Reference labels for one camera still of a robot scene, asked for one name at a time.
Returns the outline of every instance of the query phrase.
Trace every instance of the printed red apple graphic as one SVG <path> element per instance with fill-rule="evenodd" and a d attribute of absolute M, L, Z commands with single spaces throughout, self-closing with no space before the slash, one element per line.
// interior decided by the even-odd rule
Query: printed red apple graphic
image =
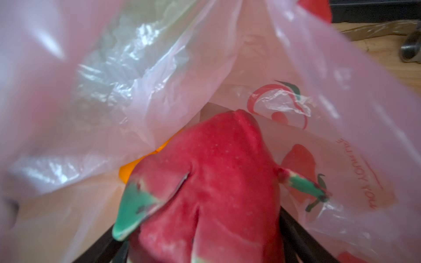
<path fill-rule="evenodd" d="M 276 80 L 276 82 L 279 82 L 280 84 L 268 84 L 265 85 L 263 87 L 258 88 L 256 91 L 254 91 L 250 97 L 248 98 L 247 101 L 247 110 L 252 113 L 252 114 L 256 114 L 259 115 L 257 112 L 254 111 L 254 105 L 256 104 L 256 102 L 259 100 L 259 98 L 265 94 L 266 92 L 272 91 L 272 90 L 285 90 L 288 92 L 288 96 L 291 98 L 291 100 L 293 101 L 294 107 L 299 110 L 300 112 L 302 112 L 303 117 L 304 117 L 304 125 L 303 125 L 303 130 L 305 130 L 307 128 L 307 123 L 308 123 L 308 118 L 307 115 L 305 114 L 303 108 L 297 103 L 298 101 L 300 101 L 301 98 L 301 93 L 300 90 L 298 89 L 298 87 L 294 84 L 288 83 L 288 82 L 284 82 L 284 81 L 278 81 Z M 282 123 L 282 124 L 288 124 L 288 118 L 286 117 L 286 115 L 283 112 L 274 112 L 271 116 L 272 120 Z"/>
<path fill-rule="evenodd" d="M 324 175 L 319 173 L 316 176 L 316 162 L 314 160 L 313 155 L 306 147 L 295 144 L 292 149 L 287 153 L 284 160 L 281 163 L 281 167 L 285 167 L 291 169 L 313 182 L 317 182 L 321 187 L 326 189 L 326 183 L 324 182 L 323 178 Z M 318 203 L 319 201 L 306 193 L 300 192 L 293 188 L 288 189 L 290 194 L 294 197 L 294 199 L 301 205 L 307 199 L 310 199 L 312 203 L 310 203 L 306 207 L 306 211 L 310 212 Z"/>

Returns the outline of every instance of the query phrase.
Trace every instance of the plastic bag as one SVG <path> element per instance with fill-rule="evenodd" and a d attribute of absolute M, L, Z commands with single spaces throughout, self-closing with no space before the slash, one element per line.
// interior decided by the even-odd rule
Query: plastic bag
<path fill-rule="evenodd" d="M 109 172 L 22 203 L 8 262 L 72 262 L 115 222 L 123 190 Z"/>
<path fill-rule="evenodd" d="M 282 205 L 334 256 L 416 262 L 419 97 L 295 1 L 164 4 L 139 3 L 163 14 L 145 21 L 126 9 L 83 67 L 75 101 L 85 104 L 62 120 L 71 125 L 11 171 L 52 191 L 153 151 L 208 101 L 246 109 L 261 115 L 277 162 L 333 194 L 322 205 L 282 189 Z"/>
<path fill-rule="evenodd" d="M 66 106 L 78 64 L 123 0 L 2 1 L 0 167 L 32 152 Z M 8 183 L 2 188 L 11 189 Z M 26 195 L 14 187 L 16 196 Z"/>

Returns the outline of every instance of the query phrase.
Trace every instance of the wrinkled plastic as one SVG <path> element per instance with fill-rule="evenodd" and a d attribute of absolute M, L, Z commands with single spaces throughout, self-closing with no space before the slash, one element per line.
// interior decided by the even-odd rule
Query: wrinkled plastic
<path fill-rule="evenodd" d="M 20 0 L 0 4 L 0 167 L 63 110 L 75 72 L 123 0 Z"/>
<path fill-rule="evenodd" d="M 397 20 L 342 31 L 349 40 L 357 41 L 387 35 L 406 36 L 417 28 L 416 20 Z"/>
<path fill-rule="evenodd" d="M 283 188 L 281 202 L 334 256 L 416 262 L 419 97 L 295 1 L 170 2 L 125 9 L 80 67 L 64 116 L 11 172 L 33 194 L 61 188 L 155 150 L 210 101 L 260 115 L 278 163 L 297 144 L 311 153 L 302 163 L 332 200 L 307 212 L 312 200 Z"/>
<path fill-rule="evenodd" d="M 232 67 L 240 7 L 129 3 L 80 66 L 64 116 L 11 172 L 29 179 L 36 195 L 154 151 L 200 111 Z"/>

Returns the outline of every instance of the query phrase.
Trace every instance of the red object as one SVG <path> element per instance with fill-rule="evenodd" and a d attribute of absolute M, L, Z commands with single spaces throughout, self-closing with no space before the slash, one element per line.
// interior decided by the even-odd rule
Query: red object
<path fill-rule="evenodd" d="M 332 22 L 329 0 L 299 0 L 298 4 L 325 22 Z"/>
<path fill-rule="evenodd" d="M 274 112 L 272 113 L 272 120 L 288 125 L 288 118 L 285 116 L 283 112 Z"/>
<path fill-rule="evenodd" d="M 317 182 L 316 178 L 316 162 L 314 157 L 306 147 L 296 144 L 292 147 L 291 151 L 287 153 L 284 160 L 281 163 L 281 167 L 291 169 L 307 179 Z M 309 194 L 300 192 L 293 188 L 288 188 L 291 195 L 302 204 L 306 199 L 315 200 Z"/>
<path fill-rule="evenodd" d="M 181 132 L 130 181 L 152 173 L 139 187 L 159 198 L 186 168 L 175 198 L 131 235 L 133 262 L 283 262 L 278 165 L 251 114 L 222 113 Z"/>
<path fill-rule="evenodd" d="M 367 263 L 367 261 L 353 256 L 348 251 L 343 251 L 336 257 L 336 259 L 339 260 L 341 263 Z"/>

